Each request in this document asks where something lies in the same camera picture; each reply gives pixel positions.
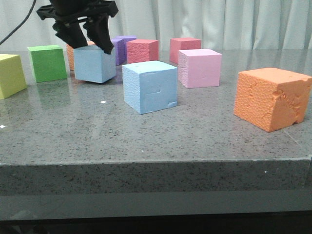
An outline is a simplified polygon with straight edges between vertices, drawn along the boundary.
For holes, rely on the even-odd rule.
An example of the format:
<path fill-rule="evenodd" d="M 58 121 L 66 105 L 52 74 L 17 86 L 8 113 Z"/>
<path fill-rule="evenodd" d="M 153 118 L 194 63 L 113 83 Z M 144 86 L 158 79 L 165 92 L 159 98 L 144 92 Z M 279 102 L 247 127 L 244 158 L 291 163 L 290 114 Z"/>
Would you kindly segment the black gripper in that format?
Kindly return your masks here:
<path fill-rule="evenodd" d="M 108 19 L 118 13 L 115 1 L 109 0 L 52 0 L 50 5 L 37 10 L 41 20 L 54 19 L 56 36 L 72 48 L 87 46 L 87 40 L 78 22 L 85 22 L 88 38 L 106 54 L 111 54 Z"/>

